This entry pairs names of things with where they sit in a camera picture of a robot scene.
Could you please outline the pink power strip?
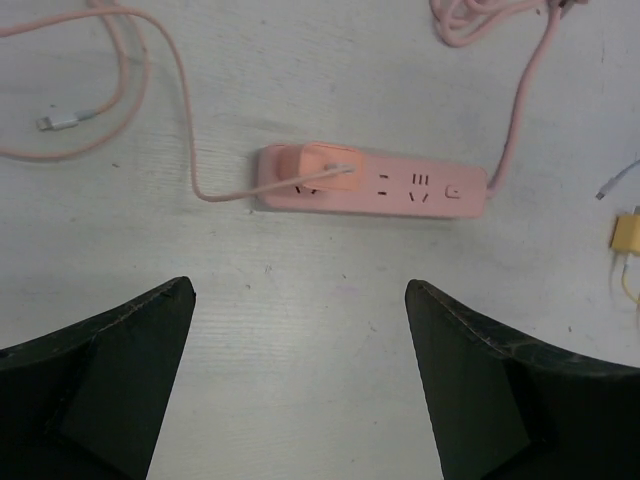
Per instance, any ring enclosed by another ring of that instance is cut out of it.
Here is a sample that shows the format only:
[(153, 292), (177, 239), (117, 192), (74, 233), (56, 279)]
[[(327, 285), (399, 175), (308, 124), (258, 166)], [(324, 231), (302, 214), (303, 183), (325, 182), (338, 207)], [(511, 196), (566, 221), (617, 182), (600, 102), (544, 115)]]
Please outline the pink power strip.
[[(281, 182), (276, 154), (285, 145), (263, 148), (257, 159), (258, 186)], [(272, 210), (371, 214), (423, 218), (478, 218), (484, 211), (487, 173), (477, 166), (358, 149), (364, 178), (356, 191), (320, 191), (301, 184), (259, 195)]]

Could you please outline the pink charger plug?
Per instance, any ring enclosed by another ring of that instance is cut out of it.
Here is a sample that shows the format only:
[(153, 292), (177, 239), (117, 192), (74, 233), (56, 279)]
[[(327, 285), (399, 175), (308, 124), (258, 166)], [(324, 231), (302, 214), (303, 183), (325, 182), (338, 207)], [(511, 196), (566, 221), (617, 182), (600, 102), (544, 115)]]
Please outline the pink charger plug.
[(326, 143), (285, 145), (276, 154), (279, 180), (308, 177), (337, 168), (348, 171), (304, 180), (304, 188), (320, 191), (356, 191), (364, 178), (365, 155), (358, 149)]

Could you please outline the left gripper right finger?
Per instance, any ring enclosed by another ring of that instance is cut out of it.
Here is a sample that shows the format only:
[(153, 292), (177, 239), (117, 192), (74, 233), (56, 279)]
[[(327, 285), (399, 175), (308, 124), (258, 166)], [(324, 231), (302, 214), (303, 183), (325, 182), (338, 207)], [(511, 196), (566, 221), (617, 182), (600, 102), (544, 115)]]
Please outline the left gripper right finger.
[(639, 371), (581, 355), (413, 280), (405, 303), (447, 479), (635, 479)]

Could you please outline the yellow charger plug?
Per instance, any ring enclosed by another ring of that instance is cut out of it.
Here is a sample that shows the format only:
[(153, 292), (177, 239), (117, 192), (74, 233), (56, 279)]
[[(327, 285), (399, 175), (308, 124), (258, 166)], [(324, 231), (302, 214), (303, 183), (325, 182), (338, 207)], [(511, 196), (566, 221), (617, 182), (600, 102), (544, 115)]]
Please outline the yellow charger plug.
[(610, 248), (624, 255), (640, 255), (640, 211), (636, 206), (631, 213), (617, 217)]

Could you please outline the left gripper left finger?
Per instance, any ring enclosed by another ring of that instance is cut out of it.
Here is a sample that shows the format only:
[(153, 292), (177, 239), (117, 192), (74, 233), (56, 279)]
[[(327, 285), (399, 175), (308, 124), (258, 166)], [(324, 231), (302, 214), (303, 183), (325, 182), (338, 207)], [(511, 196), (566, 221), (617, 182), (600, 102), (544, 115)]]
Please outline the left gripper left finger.
[(146, 478), (194, 309), (177, 277), (2, 350), (2, 478)]

